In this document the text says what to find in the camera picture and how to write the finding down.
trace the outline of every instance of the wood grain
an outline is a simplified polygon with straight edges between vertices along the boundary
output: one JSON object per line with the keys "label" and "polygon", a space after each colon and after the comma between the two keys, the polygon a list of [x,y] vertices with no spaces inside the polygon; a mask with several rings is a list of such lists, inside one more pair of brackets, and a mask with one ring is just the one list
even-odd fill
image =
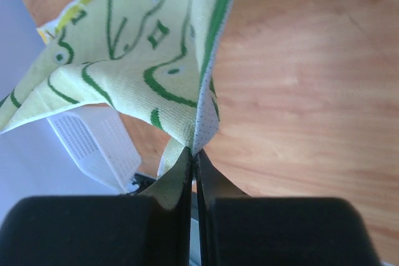
{"label": "wood grain", "polygon": [[[24,0],[36,23],[70,0]],[[253,196],[338,196],[399,264],[399,0],[236,0],[213,163]],[[123,116],[154,174],[167,136]]]}

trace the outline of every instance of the green wavy line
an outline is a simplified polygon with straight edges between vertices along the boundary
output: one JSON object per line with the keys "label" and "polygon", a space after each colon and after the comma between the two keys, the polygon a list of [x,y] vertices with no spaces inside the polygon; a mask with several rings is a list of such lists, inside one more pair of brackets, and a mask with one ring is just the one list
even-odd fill
{"label": "green wavy line", "polygon": [[170,92],[168,92],[167,90],[165,90],[165,88],[160,85],[155,79],[154,79],[154,72],[164,66],[164,65],[169,65],[169,64],[173,64],[175,62],[177,62],[178,60],[181,60],[182,58],[184,58],[187,55],[187,47],[186,47],[186,29],[188,26],[188,23],[190,21],[190,17],[191,17],[191,8],[193,5],[193,0],[189,0],[188,3],[188,8],[187,8],[187,13],[186,13],[186,17],[183,21],[183,28],[182,28],[182,33],[181,33],[181,42],[180,42],[180,50],[181,53],[176,56],[174,59],[168,61],[168,62],[164,62],[162,64],[159,65],[154,65],[153,67],[150,67],[149,69],[147,69],[146,71],[144,71],[143,73],[143,77],[144,77],[144,81],[145,83],[155,92],[157,93],[159,96],[161,96],[164,99],[167,99],[169,101],[173,101],[179,104],[184,104],[184,105],[188,105],[190,107],[196,108],[197,107],[197,103],[192,101],[192,100],[187,100],[183,97],[179,97],[176,96]]}
{"label": "green wavy line", "polygon": [[62,28],[61,36],[60,36],[57,44],[60,47],[67,49],[69,57],[68,57],[68,61],[65,63],[65,65],[68,65],[68,64],[72,63],[72,61],[74,60],[75,54],[74,54],[74,50],[72,49],[72,47],[68,43],[64,42],[66,34],[67,34],[67,29],[64,26]]}
{"label": "green wavy line", "polygon": [[204,79],[206,68],[209,64],[209,61],[211,60],[212,50],[214,47],[217,47],[217,45],[215,45],[215,39],[219,33],[220,28],[222,28],[223,26],[222,21],[227,13],[229,2],[230,0],[216,0],[214,4],[211,22],[206,36],[205,51],[204,51],[205,56],[203,64],[201,66],[201,75],[200,75],[201,85]]}
{"label": "green wavy line", "polygon": [[94,81],[94,79],[87,73],[87,68],[90,67],[91,65],[95,64],[97,62],[91,62],[89,64],[87,64],[83,69],[82,69],[82,78],[84,80],[84,82],[86,82],[87,84],[89,84],[92,88],[94,88],[96,91],[98,91],[98,93],[103,96],[107,101],[108,104],[113,106],[113,102],[111,100],[110,95],[103,90],[96,81]]}
{"label": "green wavy line", "polygon": [[4,102],[7,100],[8,96],[9,96],[9,95],[6,95],[6,96],[4,97],[4,99],[2,99],[2,100],[0,101],[0,107],[2,107],[2,105],[4,104]]}
{"label": "green wavy line", "polygon": [[87,12],[84,9],[81,9],[75,17],[71,19],[72,24],[76,25],[80,20],[87,16]]}
{"label": "green wavy line", "polygon": [[49,86],[49,88],[50,88],[56,95],[60,96],[60,97],[63,98],[65,101],[67,101],[67,102],[69,102],[69,103],[71,103],[71,104],[78,104],[78,103],[79,103],[79,101],[77,101],[77,100],[75,100],[75,99],[73,99],[73,98],[70,98],[70,97],[68,97],[67,95],[65,95],[65,94],[61,93],[60,91],[58,91],[58,90],[51,84],[51,82],[50,82],[50,77],[51,77],[51,75],[48,76],[48,78],[47,78],[47,85]]}
{"label": "green wavy line", "polygon": [[18,100],[16,99],[16,97],[15,97],[15,95],[14,95],[14,91],[15,91],[15,88],[12,90],[12,92],[11,92],[11,94],[10,94],[10,99],[11,99],[11,101],[12,101],[12,104],[14,104],[14,106],[16,107],[16,108],[19,108],[19,107],[21,107],[21,104],[18,102]]}
{"label": "green wavy line", "polygon": [[163,3],[165,2],[165,0],[160,0],[160,2],[152,9],[150,9],[144,16],[143,19],[140,21],[140,28],[138,30],[138,34],[136,36],[136,38],[133,40],[133,43],[131,45],[126,44],[123,47],[123,51],[124,53],[122,55],[119,55],[118,57],[115,57],[115,48],[117,47],[117,44],[119,42],[119,38],[120,38],[120,34],[122,33],[123,29],[126,26],[126,23],[128,21],[128,19],[126,17],[123,17],[117,34],[113,40],[113,42],[111,42],[111,21],[112,21],[112,2],[113,0],[108,0],[108,13],[107,13],[107,45],[108,45],[108,54],[111,60],[118,60],[123,58],[125,55],[127,55],[129,52],[131,52],[138,44],[138,41],[140,40],[140,38],[143,35],[144,32],[144,25],[147,21],[147,19],[154,14],[155,12],[157,12],[163,5]]}
{"label": "green wavy line", "polygon": [[163,130],[160,120],[160,111],[157,108],[151,112],[151,124]]}
{"label": "green wavy line", "polygon": [[216,101],[213,100],[213,98],[212,98],[212,103],[213,103],[214,109],[215,109],[215,111],[216,111],[216,115],[218,116],[218,120],[220,121],[219,107],[218,107],[218,104],[216,103]]}
{"label": "green wavy line", "polygon": [[211,83],[209,84],[209,89],[211,90],[211,92],[214,93],[214,96],[216,97],[216,92],[214,90],[213,77],[211,77]]}

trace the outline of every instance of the microfiber cloth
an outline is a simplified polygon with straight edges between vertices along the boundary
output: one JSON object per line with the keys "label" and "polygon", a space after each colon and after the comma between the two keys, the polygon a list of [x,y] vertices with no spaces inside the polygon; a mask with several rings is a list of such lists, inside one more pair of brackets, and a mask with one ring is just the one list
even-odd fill
{"label": "microfiber cloth", "polygon": [[162,175],[219,128],[212,71],[232,0],[95,0],[0,101],[0,130],[107,103],[171,136]]}

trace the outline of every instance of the white wall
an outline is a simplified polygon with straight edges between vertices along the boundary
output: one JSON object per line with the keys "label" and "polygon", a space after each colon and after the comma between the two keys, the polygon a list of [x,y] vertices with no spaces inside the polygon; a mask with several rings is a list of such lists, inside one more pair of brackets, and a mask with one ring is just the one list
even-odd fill
{"label": "white wall", "polygon": [[[0,0],[0,99],[43,48],[22,0]],[[26,196],[110,193],[79,171],[46,120],[0,135],[0,223]]]}

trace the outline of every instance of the printed design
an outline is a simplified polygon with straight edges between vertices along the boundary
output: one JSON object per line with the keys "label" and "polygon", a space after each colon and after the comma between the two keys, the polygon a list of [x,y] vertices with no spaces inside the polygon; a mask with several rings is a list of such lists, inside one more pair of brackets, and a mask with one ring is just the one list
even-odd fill
{"label": "printed design", "polygon": [[7,100],[8,96],[9,96],[9,95],[6,95],[6,96],[4,97],[4,99],[2,99],[2,100],[0,101],[0,107],[2,107],[2,105],[4,104],[4,102]]}
{"label": "printed design", "polygon": [[140,28],[138,30],[138,34],[136,35],[136,38],[133,40],[133,42],[129,45],[129,44],[125,44],[123,46],[123,54],[119,55],[119,56],[115,56],[115,49],[118,46],[119,43],[119,38],[120,38],[120,34],[122,33],[122,31],[124,30],[126,23],[128,22],[128,19],[126,17],[122,18],[122,21],[119,25],[117,34],[115,35],[115,37],[112,39],[111,38],[111,24],[112,24],[112,3],[113,0],[108,0],[108,12],[107,12],[107,45],[108,45],[108,54],[111,60],[118,60],[123,58],[125,55],[127,55],[129,52],[131,52],[138,44],[138,41],[140,40],[140,38],[143,35],[144,32],[144,25],[147,21],[147,19],[153,15],[155,12],[157,12],[163,5],[163,3],[165,2],[165,0],[160,0],[158,2],[158,4],[151,10],[149,10],[148,12],[146,12],[146,14],[144,15],[142,21],[140,22]]}
{"label": "printed design", "polygon": [[[87,15],[87,13],[85,12],[84,14],[80,14],[79,16],[77,16],[77,18],[74,20],[72,20],[72,24],[75,25],[81,18],[85,17]],[[54,62],[59,64],[59,65],[67,65],[67,64],[71,64],[73,59],[74,59],[74,50],[72,49],[72,47],[64,42],[64,39],[66,37],[67,34],[67,28],[66,26],[64,26],[61,30],[61,36],[57,42],[57,44],[62,47],[61,50],[57,51],[54,55]],[[51,75],[48,76],[47,78],[47,86],[59,97],[63,98],[65,101],[71,103],[71,104],[78,104],[79,101],[74,100],[73,98],[68,97],[67,95],[65,95],[64,93],[58,91],[53,84],[51,84]]]}
{"label": "printed design", "polygon": [[48,87],[49,87],[56,95],[60,96],[60,97],[63,98],[65,101],[67,101],[67,102],[69,102],[69,103],[71,103],[71,104],[78,104],[78,103],[79,103],[79,101],[74,100],[74,99],[68,97],[67,95],[61,93],[60,91],[56,90],[55,87],[53,87],[52,84],[51,84],[51,82],[50,82],[50,77],[51,77],[51,75],[48,76],[48,78],[47,78],[47,85],[48,85]]}
{"label": "printed design", "polygon": [[227,16],[229,9],[230,0],[216,0],[211,16],[211,22],[209,24],[208,33],[206,35],[205,42],[205,52],[204,52],[204,60],[201,66],[201,80],[200,83],[202,85],[202,81],[204,79],[205,70],[208,68],[208,64],[211,61],[212,55],[214,55],[214,47],[215,40],[218,36],[218,32],[223,28],[224,18]]}
{"label": "printed design", "polygon": [[74,50],[68,43],[64,42],[66,35],[67,35],[67,28],[66,26],[64,26],[61,30],[61,36],[57,44],[58,46],[65,49],[67,53],[59,52],[54,56],[55,62],[58,63],[59,65],[68,65],[71,64],[72,61],[74,60],[74,55],[75,55]]}
{"label": "printed design", "polygon": [[152,45],[152,49],[156,49],[158,44],[169,34],[170,30],[162,24],[160,20],[156,22],[156,26],[152,33],[147,37]]}
{"label": "printed design", "polygon": [[[213,93],[214,97],[217,98],[216,96],[216,91],[214,89],[214,83],[213,83],[213,78],[211,78],[211,82],[209,84],[209,89],[211,90],[211,92]],[[212,103],[214,106],[214,110],[216,112],[216,115],[218,116],[218,120],[220,121],[220,116],[219,116],[219,107],[218,104],[216,103],[215,99],[212,97]]]}
{"label": "printed design", "polygon": [[195,39],[195,29],[194,26],[190,25],[190,37]]}
{"label": "printed design", "polygon": [[72,22],[73,25],[76,25],[80,20],[82,20],[85,16],[87,16],[87,13],[84,9],[81,9],[75,17],[73,17],[70,21]]}
{"label": "printed design", "polygon": [[88,63],[83,69],[82,69],[82,78],[84,80],[84,82],[86,82],[87,84],[89,84],[92,88],[94,88],[96,91],[98,91],[98,93],[103,96],[107,101],[108,104],[111,105],[112,107],[114,107],[113,102],[111,100],[110,95],[103,90],[96,81],[94,81],[94,79],[87,73],[87,68],[90,67],[93,64],[96,64],[97,62],[91,62]]}
{"label": "printed design", "polygon": [[15,97],[15,95],[14,95],[14,92],[15,92],[15,88],[12,90],[12,92],[11,92],[11,94],[10,94],[10,99],[11,99],[11,101],[12,101],[12,104],[14,104],[14,106],[16,107],[16,108],[19,108],[19,107],[21,107],[21,104],[18,102],[18,100],[16,99],[16,97]]}
{"label": "printed design", "polygon": [[151,112],[151,125],[158,127],[159,129],[163,130],[162,125],[161,125],[161,120],[160,120],[160,111],[159,109],[154,109]]}
{"label": "printed design", "polygon": [[[164,62],[162,64],[158,64],[158,65],[154,65],[152,67],[150,67],[149,69],[147,69],[146,71],[144,71],[143,73],[143,77],[144,77],[144,81],[145,83],[155,92],[157,93],[159,96],[161,96],[162,98],[169,100],[169,101],[173,101],[176,103],[180,103],[180,104],[184,104],[187,105],[189,107],[193,107],[196,108],[197,107],[197,103],[177,96],[171,92],[168,92],[166,90],[165,87],[162,86],[162,84],[160,84],[154,76],[155,71],[157,71],[159,68],[167,66],[167,65],[171,65],[174,64],[175,62],[183,59],[184,57],[186,57],[187,55],[187,47],[186,47],[186,31],[187,28],[190,24],[190,17],[191,17],[191,7],[193,4],[193,0],[189,0],[188,3],[188,8],[187,8],[187,13],[185,16],[185,19],[183,21],[183,26],[181,29],[181,42],[180,42],[180,49],[181,49],[181,53],[179,55],[177,55],[174,59],[171,59],[168,62]],[[177,74],[178,73],[178,69],[176,68],[172,68],[171,70],[168,71],[168,74]]]}

